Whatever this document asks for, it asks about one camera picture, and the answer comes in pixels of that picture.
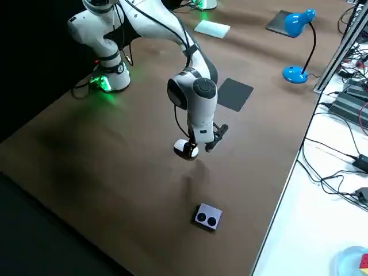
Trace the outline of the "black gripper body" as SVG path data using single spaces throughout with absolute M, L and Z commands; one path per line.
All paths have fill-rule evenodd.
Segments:
M 189 137 L 193 144 L 216 144 L 219 141 L 217 131 L 219 127 L 210 122 L 209 124 L 196 126 L 189 124 Z

